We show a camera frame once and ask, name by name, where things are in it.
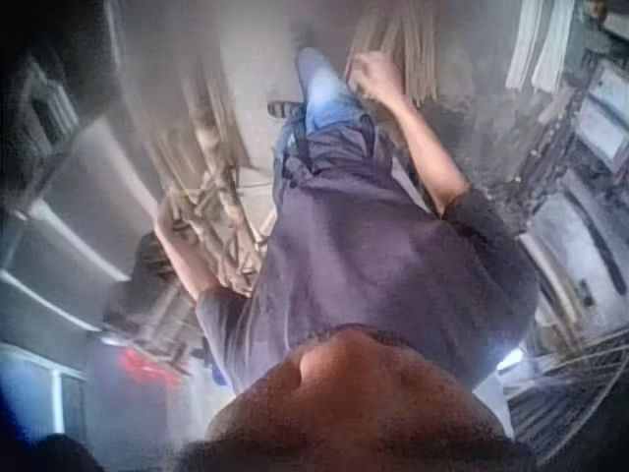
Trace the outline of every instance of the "man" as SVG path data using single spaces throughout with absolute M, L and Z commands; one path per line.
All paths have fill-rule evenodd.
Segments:
M 218 367 L 239 395 L 182 470 L 529 470 L 470 393 L 514 348 L 534 274 L 383 56 L 352 81 L 386 108 L 438 216 L 391 177 L 392 142 L 315 49 L 297 67 L 276 150 L 278 220 L 256 290 L 221 287 L 170 228 L 156 233 Z

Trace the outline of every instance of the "light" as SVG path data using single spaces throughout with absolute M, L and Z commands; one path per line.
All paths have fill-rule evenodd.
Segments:
M 498 371 L 503 371 L 507 367 L 514 366 L 515 364 L 520 362 L 523 357 L 524 357 L 524 352 L 522 352 L 522 349 L 520 349 L 519 347 L 512 350 L 509 353 L 509 355 L 505 357 L 504 360 L 500 364 L 498 364 L 498 367 L 497 367 Z

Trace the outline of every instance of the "dark gray t-shirt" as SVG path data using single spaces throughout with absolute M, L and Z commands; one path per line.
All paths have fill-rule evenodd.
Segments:
M 469 388 L 522 337 L 535 274 L 488 201 L 459 197 L 442 219 L 391 177 L 384 134 L 334 127 L 290 155 L 289 184 L 251 299 L 204 293 L 197 313 L 237 393 L 315 332 L 366 325 L 402 337 Z

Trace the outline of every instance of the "blue jeans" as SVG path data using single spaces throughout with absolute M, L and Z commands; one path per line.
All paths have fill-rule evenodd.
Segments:
M 317 49 L 305 47 L 297 55 L 305 106 L 288 117 L 274 150 L 275 179 L 282 178 L 287 149 L 295 142 L 295 129 L 305 121 L 306 135 L 341 123 L 358 123 L 366 111 L 338 77 L 327 58 Z

